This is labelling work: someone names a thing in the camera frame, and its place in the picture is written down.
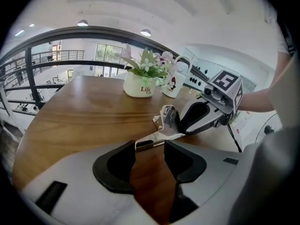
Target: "indoor plant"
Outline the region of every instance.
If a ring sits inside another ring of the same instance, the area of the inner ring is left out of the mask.
[[[175,66],[170,52],[164,52],[160,56],[148,51],[147,48],[143,50],[140,61],[131,59],[129,45],[123,50],[121,57],[132,66],[132,69],[127,72],[123,89],[129,96],[136,98],[152,97],[158,78],[160,78],[158,81],[163,84],[164,79]]]

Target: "black railing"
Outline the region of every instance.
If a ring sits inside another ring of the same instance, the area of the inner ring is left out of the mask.
[[[44,53],[49,53],[49,52],[31,54],[31,48],[34,46],[56,41],[56,40],[70,39],[70,38],[106,39],[106,40],[112,40],[112,41],[118,41],[118,42],[130,44],[133,46],[140,47],[142,49],[147,47],[149,50],[152,50],[154,53],[162,54],[164,51],[170,51],[174,55],[174,57],[178,56],[178,54],[175,53],[174,51],[168,49],[167,47],[153,40],[123,30],[107,28],[107,27],[96,27],[96,26],[69,27],[69,28],[52,30],[37,35],[35,37],[32,37],[20,43],[18,46],[10,50],[0,59],[0,64],[1,64],[0,71],[3,71],[4,69],[6,70],[5,74],[0,76],[0,81],[3,81],[3,79],[6,79],[11,75],[15,75],[16,78],[14,78],[14,80],[16,79],[17,80],[16,84],[19,85],[19,86],[7,87],[7,85],[9,84],[7,83],[4,89],[5,92],[13,91],[13,90],[30,89],[33,97],[33,100],[8,100],[10,103],[20,102],[21,104],[22,103],[35,104],[39,109],[41,109],[45,102],[40,99],[37,89],[51,89],[51,88],[60,89],[61,87],[64,86],[64,84],[36,85],[34,80],[34,75],[37,74],[38,72],[42,72],[44,68],[48,68],[51,66],[61,66],[61,65],[88,65],[88,66],[110,67],[110,69],[111,68],[124,69],[124,65],[120,64],[120,62],[118,64],[118,63],[112,63],[108,61],[83,60],[84,51],[79,51],[79,50],[53,51],[52,55],[53,55],[53,59],[55,60],[47,61],[47,62],[42,61],[43,60],[42,55]],[[24,51],[25,51],[25,56],[7,62],[8,59]],[[188,61],[185,59],[180,59],[180,61],[183,61],[188,64]],[[27,77],[21,78],[20,76],[25,74],[25,72],[27,74]],[[192,74],[200,78],[202,77],[207,78],[204,73],[202,73],[194,66],[191,72]],[[22,84],[21,80],[24,79],[28,79],[29,86],[21,86]],[[13,110],[13,111],[16,113],[34,115],[32,113],[29,114],[29,112],[25,112],[25,111],[17,111],[17,110]]]
[[[69,61],[69,60],[83,60],[84,51],[83,50],[61,50],[61,51],[48,51],[48,52],[39,52],[31,55],[31,63],[33,64],[31,67],[34,70],[34,75],[42,73],[43,71],[55,66],[53,63],[48,62],[48,56],[51,54],[53,62],[57,61]],[[43,64],[39,69],[34,67],[34,65]],[[26,72],[26,63],[25,57],[20,57],[11,62],[7,62],[1,66],[1,68],[5,67],[5,78],[9,80],[6,84],[4,84],[4,88],[12,88],[17,85],[23,84],[28,80],[28,77],[23,77]]]

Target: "white flower pot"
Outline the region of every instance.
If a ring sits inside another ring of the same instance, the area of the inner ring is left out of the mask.
[[[127,95],[135,98],[152,97],[155,90],[156,78],[138,76],[127,72],[123,89]]]

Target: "pink orchid flower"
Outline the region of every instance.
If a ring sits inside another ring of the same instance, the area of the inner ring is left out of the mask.
[[[176,70],[176,67],[177,67],[176,62],[175,62],[175,60],[172,59],[170,67],[169,67],[169,75],[167,76],[167,81],[172,79],[174,72]]]
[[[162,66],[168,62],[171,62],[173,60],[173,54],[170,52],[163,52],[163,54],[160,56],[159,53],[155,53],[155,55],[157,56],[157,65],[158,66]]]
[[[131,47],[128,44],[126,45],[126,48],[122,50],[121,57],[132,59],[132,57],[131,57]]]

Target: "wooden table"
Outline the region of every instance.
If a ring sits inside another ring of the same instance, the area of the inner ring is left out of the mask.
[[[28,127],[18,148],[13,184],[22,190],[31,180],[63,157],[106,144],[138,140],[156,131],[152,117],[163,105],[180,111],[196,92],[184,87],[176,99],[159,87],[150,98],[133,98],[123,80],[79,76],[44,105]],[[180,141],[204,146],[200,135]],[[160,224],[168,223],[175,179],[164,160],[164,146],[136,153],[130,175],[135,199]]]

